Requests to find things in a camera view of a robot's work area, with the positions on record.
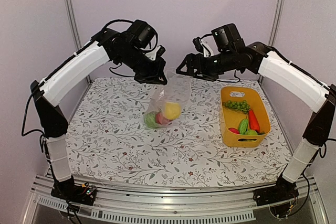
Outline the clear zip top bag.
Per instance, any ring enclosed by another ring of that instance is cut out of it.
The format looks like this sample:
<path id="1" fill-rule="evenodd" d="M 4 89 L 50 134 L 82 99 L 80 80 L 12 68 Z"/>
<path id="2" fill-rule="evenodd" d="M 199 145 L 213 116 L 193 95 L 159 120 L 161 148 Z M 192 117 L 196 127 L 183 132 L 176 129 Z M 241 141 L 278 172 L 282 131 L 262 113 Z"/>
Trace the clear zip top bag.
<path id="1" fill-rule="evenodd" d="M 163 112 L 164 104 L 166 102 L 179 103 L 182 114 L 182 110 L 188 104 L 191 97 L 191 79 L 187 76 L 176 74 L 173 68 L 167 69 L 165 71 L 165 76 L 167 78 L 167 84 L 164 86 L 160 85 L 154 90 L 145 114 L 152 111 L 156 113 Z M 159 125 L 157 129 L 168 127 L 175 123 L 177 119 L 173 120 L 168 125 Z"/>

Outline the green guava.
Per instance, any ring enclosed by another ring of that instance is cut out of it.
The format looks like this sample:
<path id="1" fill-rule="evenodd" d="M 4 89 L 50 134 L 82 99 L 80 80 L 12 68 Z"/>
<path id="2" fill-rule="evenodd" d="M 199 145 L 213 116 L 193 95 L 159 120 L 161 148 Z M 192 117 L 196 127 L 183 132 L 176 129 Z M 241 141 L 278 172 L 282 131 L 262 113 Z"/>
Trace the green guava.
<path id="1" fill-rule="evenodd" d="M 146 113 L 143 117 L 144 123 L 146 124 L 147 127 L 151 129 L 157 129 L 159 125 L 156 123 L 156 112 L 152 111 L 149 113 Z"/>
<path id="2" fill-rule="evenodd" d="M 245 135 L 258 135 L 258 132 L 255 130 L 247 130 L 245 132 Z"/>

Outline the yellow lemon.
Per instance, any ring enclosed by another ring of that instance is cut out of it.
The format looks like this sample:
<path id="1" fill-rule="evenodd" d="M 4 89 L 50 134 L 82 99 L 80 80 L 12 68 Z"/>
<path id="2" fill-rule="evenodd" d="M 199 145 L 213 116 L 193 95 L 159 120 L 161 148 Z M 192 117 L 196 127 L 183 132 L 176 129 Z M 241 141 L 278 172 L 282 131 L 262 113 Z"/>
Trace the yellow lemon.
<path id="1" fill-rule="evenodd" d="M 168 120 L 175 120 L 181 114 L 181 106 L 179 103 L 166 102 L 163 108 L 163 116 Z"/>

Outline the red apple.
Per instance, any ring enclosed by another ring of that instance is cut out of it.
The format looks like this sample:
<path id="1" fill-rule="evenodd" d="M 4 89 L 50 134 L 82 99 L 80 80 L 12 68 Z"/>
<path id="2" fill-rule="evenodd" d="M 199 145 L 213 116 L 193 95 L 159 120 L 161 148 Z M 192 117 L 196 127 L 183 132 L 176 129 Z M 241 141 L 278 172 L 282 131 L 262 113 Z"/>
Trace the red apple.
<path id="1" fill-rule="evenodd" d="M 171 123 L 173 120 L 167 119 L 162 112 L 158 112 L 155 116 L 155 122 L 158 125 L 168 125 Z"/>

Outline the yellow plastic basket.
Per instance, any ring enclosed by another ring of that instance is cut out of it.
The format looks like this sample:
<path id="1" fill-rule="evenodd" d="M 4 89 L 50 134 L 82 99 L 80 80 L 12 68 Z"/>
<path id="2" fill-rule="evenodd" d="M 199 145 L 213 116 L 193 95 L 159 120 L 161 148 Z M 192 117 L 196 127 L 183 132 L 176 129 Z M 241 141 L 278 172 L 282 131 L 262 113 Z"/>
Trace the yellow plastic basket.
<path id="1" fill-rule="evenodd" d="M 220 91 L 221 103 L 231 101 L 247 101 L 251 110 L 260 125 L 258 135 L 235 134 L 228 129 L 233 127 L 238 129 L 243 119 L 248 120 L 248 113 L 234 111 L 225 108 L 223 105 L 220 109 L 220 130 L 223 143 L 229 147 L 257 147 L 271 130 L 268 113 L 259 93 L 251 88 L 242 88 L 229 86 Z"/>

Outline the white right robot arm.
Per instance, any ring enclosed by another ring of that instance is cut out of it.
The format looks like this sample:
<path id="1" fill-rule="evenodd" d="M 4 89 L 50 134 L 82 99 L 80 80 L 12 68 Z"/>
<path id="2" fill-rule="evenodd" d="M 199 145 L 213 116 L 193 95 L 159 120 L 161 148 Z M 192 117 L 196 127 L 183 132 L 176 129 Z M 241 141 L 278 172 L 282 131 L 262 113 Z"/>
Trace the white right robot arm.
<path id="1" fill-rule="evenodd" d="M 312 116 L 290 162 L 271 190 L 276 201 L 291 194 L 292 186 L 307 166 L 313 162 L 318 149 L 328 140 L 335 113 L 335 85 L 326 85 L 286 59 L 274 47 L 255 42 L 248 46 L 230 47 L 210 57 L 190 53 L 181 64 L 185 75 L 215 81 L 231 70 L 247 69 L 279 84 L 312 111 Z"/>

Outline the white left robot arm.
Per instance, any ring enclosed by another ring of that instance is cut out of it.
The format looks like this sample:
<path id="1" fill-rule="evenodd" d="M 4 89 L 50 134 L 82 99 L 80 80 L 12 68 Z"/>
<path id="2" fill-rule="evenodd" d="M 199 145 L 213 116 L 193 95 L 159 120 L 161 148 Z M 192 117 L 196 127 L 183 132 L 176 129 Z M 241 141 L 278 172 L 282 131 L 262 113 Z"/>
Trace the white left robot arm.
<path id="1" fill-rule="evenodd" d="M 34 102 L 42 126 L 39 130 L 44 138 L 41 149 L 46 154 L 58 192 L 67 200 L 77 197 L 78 188 L 68 164 L 68 121 L 59 107 L 60 102 L 80 81 L 109 61 L 131 68 L 138 83 L 166 85 L 162 58 L 165 48 L 155 45 L 147 49 L 152 38 L 158 35 L 151 29 L 128 29 L 120 33 L 104 28 L 51 74 L 31 83 L 29 101 Z"/>

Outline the green grape bunch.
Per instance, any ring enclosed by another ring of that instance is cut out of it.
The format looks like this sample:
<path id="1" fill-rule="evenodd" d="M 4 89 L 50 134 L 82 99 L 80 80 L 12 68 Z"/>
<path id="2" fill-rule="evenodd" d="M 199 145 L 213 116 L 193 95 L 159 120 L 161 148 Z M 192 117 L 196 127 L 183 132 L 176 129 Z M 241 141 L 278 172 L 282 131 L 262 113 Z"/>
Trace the green grape bunch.
<path id="1" fill-rule="evenodd" d="M 239 111 L 243 113 L 248 113 L 251 109 L 251 106 L 247 103 L 247 101 L 225 101 L 222 105 L 230 110 Z"/>

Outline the red tomato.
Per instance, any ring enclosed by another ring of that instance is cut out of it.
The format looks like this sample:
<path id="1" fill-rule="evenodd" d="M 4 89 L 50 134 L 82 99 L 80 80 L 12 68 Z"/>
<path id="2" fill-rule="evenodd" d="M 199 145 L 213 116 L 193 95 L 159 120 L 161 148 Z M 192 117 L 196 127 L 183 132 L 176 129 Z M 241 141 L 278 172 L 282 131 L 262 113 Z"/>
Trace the red tomato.
<path id="1" fill-rule="evenodd" d="M 229 128 L 228 130 L 229 130 L 230 132 L 232 132 L 232 133 L 240 134 L 240 131 L 239 131 L 238 129 L 236 129 L 236 128 L 231 127 L 231 128 Z"/>

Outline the orange carrot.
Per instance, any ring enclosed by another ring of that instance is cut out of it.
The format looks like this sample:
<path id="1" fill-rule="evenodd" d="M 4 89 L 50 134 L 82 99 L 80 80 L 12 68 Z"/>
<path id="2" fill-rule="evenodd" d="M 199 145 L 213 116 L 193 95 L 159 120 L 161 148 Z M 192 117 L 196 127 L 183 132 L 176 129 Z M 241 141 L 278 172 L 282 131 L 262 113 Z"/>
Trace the orange carrot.
<path id="1" fill-rule="evenodd" d="M 249 120 L 249 127 L 251 130 L 254 130 L 256 132 L 260 131 L 260 125 L 258 123 L 258 120 L 255 116 L 255 113 L 253 110 L 248 111 L 248 120 Z"/>

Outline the left aluminium post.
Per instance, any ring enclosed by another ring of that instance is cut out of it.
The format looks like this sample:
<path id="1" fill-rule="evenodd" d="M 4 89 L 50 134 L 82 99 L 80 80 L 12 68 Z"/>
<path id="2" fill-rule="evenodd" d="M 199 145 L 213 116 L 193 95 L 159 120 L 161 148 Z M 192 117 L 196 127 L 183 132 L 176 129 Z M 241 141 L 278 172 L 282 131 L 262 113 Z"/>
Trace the left aluminium post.
<path id="1" fill-rule="evenodd" d="M 75 49 L 79 50 L 82 47 L 82 43 L 81 43 L 79 31 L 78 31 L 73 3 L 72 3 L 72 0 L 64 0 L 64 2 L 65 2 L 65 8 L 66 8 L 66 13 L 68 17 L 69 26 L 70 26 L 71 35 L 73 38 L 73 43 L 75 45 Z"/>

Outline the aluminium post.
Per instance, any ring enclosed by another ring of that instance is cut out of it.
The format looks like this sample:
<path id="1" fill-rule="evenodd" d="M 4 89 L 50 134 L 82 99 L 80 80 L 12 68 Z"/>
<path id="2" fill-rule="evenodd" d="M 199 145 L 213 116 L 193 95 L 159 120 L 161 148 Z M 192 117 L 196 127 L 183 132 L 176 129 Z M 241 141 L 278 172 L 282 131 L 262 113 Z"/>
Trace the aluminium post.
<path id="1" fill-rule="evenodd" d="M 284 8 L 285 0 L 276 0 L 276 7 L 275 7 L 275 13 L 274 13 L 274 18 L 272 21 L 272 26 L 271 26 L 271 32 L 270 36 L 268 39 L 268 45 L 271 47 L 275 46 L 280 22 L 281 22 L 281 17 L 282 17 L 282 11 Z"/>
<path id="2" fill-rule="evenodd" d="M 65 8 L 66 8 L 66 13 L 68 17 L 69 26 L 70 26 L 71 35 L 73 38 L 73 43 L 75 45 L 75 49 L 79 50 L 82 47 L 82 43 L 81 43 L 79 31 L 78 31 L 73 3 L 72 3 L 72 0 L 64 0 L 64 2 L 65 2 Z"/>

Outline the right aluminium post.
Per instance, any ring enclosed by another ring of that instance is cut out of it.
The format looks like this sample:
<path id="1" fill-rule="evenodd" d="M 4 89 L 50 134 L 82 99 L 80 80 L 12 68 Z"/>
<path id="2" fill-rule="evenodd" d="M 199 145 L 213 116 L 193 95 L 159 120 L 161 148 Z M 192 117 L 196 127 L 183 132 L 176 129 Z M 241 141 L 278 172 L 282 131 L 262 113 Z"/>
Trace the right aluminium post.
<path id="1" fill-rule="evenodd" d="M 281 22 L 281 17 L 282 17 L 282 11 L 284 8 L 285 0 L 276 0 L 276 7 L 275 7 L 275 13 L 274 13 L 274 18 L 272 21 L 272 26 L 271 26 L 271 32 L 270 36 L 268 39 L 268 45 L 271 47 L 275 46 L 280 22 Z"/>

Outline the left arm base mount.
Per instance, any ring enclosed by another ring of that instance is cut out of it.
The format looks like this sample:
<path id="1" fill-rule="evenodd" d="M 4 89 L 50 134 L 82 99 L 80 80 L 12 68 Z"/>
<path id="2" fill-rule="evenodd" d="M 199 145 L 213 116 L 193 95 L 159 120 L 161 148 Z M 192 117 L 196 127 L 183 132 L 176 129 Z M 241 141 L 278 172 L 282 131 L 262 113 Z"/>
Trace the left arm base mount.
<path id="1" fill-rule="evenodd" d="M 96 194 L 97 188 L 94 185 L 76 185 L 73 178 L 64 182 L 55 181 L 51 190 L 51 195 L 55 198 L 88 206 L 93 206 Z"/>

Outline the aluminium front rail frame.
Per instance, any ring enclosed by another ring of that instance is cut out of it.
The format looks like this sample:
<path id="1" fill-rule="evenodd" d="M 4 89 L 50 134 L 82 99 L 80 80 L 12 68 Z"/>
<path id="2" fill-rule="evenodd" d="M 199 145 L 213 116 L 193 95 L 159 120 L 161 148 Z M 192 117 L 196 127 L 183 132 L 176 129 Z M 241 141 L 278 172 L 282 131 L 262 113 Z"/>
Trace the aluminium front rail frame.
<path id="1" fill-rule="evenodd" d="M 159 187 L 110 182 L 76 176 L 77 184 L 96 185 L 92 206 L 67 210 L 64 200 L 51 195 L 50 174 L 32 184 L 22 223 L 330 223 L 313 177 L 299 179 L 293 216 L 272 215 L 276 205 L 259 206 L 253 199 L 260 185 L 238 187 Z"/>

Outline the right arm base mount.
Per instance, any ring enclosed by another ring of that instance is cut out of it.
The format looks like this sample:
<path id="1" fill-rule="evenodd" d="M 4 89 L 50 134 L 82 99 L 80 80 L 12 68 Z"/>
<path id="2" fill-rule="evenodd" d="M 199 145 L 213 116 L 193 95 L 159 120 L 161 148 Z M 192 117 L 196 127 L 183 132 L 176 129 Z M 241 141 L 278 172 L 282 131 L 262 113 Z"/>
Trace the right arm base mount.
<path id="1" fill-rule="evenodd" d="M 271 214 L 276 218 L 287 218 L 294 203 L 290 203 L 290 199 L 296 200 L 299 196 L 296 183 L 290 183 L 280 176 L 275 185 L 256 189 L 253 192 L 253 200 L 257 206 L 275 204 L 270 208 Z"/>

